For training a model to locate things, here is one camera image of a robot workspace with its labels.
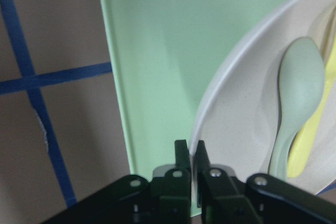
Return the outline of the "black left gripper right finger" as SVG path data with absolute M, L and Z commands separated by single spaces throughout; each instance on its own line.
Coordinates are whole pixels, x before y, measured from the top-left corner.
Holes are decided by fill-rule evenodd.
M 194 178 L 202 223 L 263 223 L 233 177 L 210 163 L 204 141 L 198 142 L 194 155 Z

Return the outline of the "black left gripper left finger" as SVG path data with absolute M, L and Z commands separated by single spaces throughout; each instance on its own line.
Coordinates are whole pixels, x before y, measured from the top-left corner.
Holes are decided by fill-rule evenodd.
M 176 140 L 174 149 L 175 163 L 153 172 L 154 223 L 190 223 L 191 164 L 186 141 Z

